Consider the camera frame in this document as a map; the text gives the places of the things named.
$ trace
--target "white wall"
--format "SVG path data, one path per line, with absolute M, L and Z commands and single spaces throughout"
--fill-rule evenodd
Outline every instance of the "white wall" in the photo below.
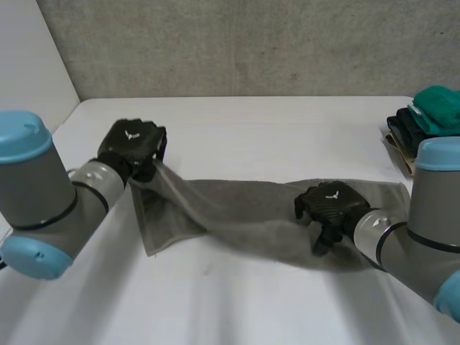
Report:
M 0 0 L 0 109 L 33 111 L 53 132 L 79 103 L 35 0 Z

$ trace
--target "white tabletop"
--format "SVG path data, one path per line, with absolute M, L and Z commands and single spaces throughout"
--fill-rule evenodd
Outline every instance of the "white tabletop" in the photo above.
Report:
M 359 178 L 410 184 L 382 143 L 406 97 L 131 98 L 83 102 L 54 139 L 67 168 L 120 118 L 168 132 L 186 179 Z M 54 282 L 0 272 L 0 344 L 457 344 L 460 326 L 376 270 L 262 259 L 209 236 L 147 257 L 129 193 Z

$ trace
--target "towel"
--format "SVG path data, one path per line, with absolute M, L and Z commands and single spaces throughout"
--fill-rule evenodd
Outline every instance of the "towel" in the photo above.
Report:
M 460 134 L 460 93 L 431 86 L 415 95 L 410 112 L 426 134 L 445 137 Z
M 343 272 L 370 267 L 352 242 L 344 239 L 324 258 L 311 254 L 321 226 L 308 217 L 295 219 L 294 199 L 327 180 L 291 183 L 190 180 L 154 161 L 152 181 L 129 182 L 147 255 L 174 242 L 210 234 L 266 258 L 300 267 Z M 372 207 L 406 219 L 409 194 L 403 184 L 345 180 Z

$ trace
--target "gray cloth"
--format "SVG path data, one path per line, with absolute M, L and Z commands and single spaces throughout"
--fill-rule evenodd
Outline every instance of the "gray cloth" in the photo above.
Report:
M 311 254 L 321 226 L 307 216 L 297 221 L 294 199 L 308 187 L 327 180 L 279 184 L 259 181 L 185 181 L 161 162 L 150 183 L 130 181 L 134 206 L 147 255 L 180 239 L 213 234 L 229 244 L 301 267 L 357 270 L 366 260 L 348 239 L 330 254 Z M 344 180 L 372 207 L 408 217 L 409 194 L 403 184 Z

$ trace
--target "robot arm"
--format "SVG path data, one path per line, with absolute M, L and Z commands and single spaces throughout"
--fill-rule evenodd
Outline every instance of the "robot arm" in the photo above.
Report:
M 323 225 L 314 254 L 348 236 L 368 259 L 460 322 L 460 139 L 422 142 L 416 165 L 408 223 L 370 208 L 337 182 L 299 195 L 296 214 L 306 211 Z
M 98 157 L 69 178 L 50 133 L 25 111 L 0 113 L 0 211 L 13 228 L 0 257 L 37 279 L 59 278 L 124 192 L 128 179 L 153 178 L 166 131 L 117 121 Z

